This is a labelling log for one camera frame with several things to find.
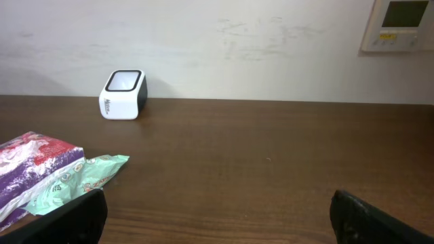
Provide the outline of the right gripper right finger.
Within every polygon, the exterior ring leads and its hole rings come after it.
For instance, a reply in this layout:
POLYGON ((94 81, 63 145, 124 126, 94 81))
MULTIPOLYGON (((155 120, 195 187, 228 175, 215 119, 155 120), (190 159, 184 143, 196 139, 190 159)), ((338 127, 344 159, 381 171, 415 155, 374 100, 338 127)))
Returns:
POLYGON ((433 237, 344 190, 332 197, 330 221, 338 244, 433 244, 433 237))

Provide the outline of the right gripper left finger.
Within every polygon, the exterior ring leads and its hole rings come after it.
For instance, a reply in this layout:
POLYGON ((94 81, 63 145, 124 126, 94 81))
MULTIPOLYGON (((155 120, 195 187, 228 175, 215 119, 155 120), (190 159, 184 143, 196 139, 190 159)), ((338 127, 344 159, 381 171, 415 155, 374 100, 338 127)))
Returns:
POLYGON ((1 244, 93 244, 99 242, 108 208, 94 189, 1 237, 1 244))

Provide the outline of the mint green wipes packet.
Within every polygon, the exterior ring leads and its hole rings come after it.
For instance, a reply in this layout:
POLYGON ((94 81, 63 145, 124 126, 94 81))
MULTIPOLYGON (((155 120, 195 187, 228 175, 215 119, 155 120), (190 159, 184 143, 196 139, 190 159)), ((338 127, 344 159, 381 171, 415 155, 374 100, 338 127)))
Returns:
POLYGON ((30 214, 45 215, 93 189, 101 189, 129 160, 125 155, 102 155, 61 175, 23 209, 30 214))

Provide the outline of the red purple tissue pack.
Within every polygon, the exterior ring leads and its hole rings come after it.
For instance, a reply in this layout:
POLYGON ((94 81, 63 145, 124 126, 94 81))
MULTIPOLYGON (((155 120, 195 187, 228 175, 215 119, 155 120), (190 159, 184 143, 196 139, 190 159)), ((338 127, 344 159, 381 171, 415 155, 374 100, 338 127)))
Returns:
POLYGON ((30 131, 1 145, 1 230, 28 214, 24 206, 68 170, 85 161, 84 151, 30 131))

